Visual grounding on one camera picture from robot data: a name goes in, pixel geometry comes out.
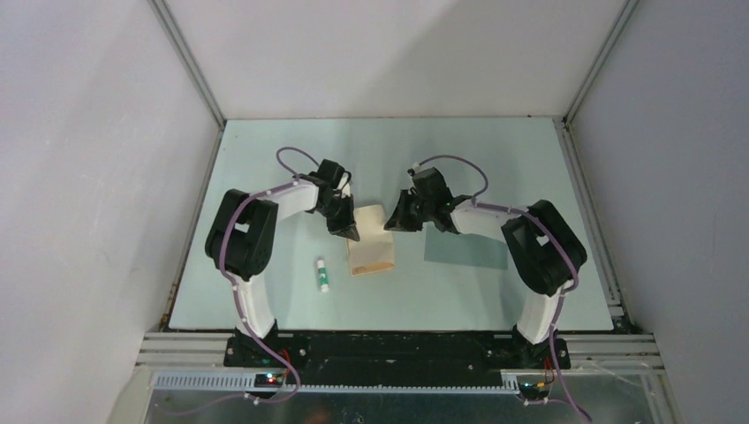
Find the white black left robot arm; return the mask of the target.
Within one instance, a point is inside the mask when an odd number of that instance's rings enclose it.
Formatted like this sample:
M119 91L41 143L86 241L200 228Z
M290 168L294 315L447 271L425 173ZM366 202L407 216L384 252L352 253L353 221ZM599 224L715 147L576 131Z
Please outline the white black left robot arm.
M299 213L318 213L329 234L360 241L351 193L352 174L323 160L316 171L258 193L227 191L205 242L205 253L231 284L238 310L237 329L252 337L245 356L257 367L270 367L278 342L267 334L276 325L264 271L270 263L277 224Z

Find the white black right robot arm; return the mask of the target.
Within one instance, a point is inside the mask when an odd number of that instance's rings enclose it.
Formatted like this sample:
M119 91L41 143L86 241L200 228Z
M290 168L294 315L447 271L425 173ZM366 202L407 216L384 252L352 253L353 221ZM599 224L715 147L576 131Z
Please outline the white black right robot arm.
M549 357L546 341L587 261L579 238L550 201L527 208L489 204L453 195L436 168L412 167L408 173L412 186L399 194L385 230L416 232L431 223L441 232L503 242L529 290L515 326L523 338L514 344L513 355L521 367L536 369Z

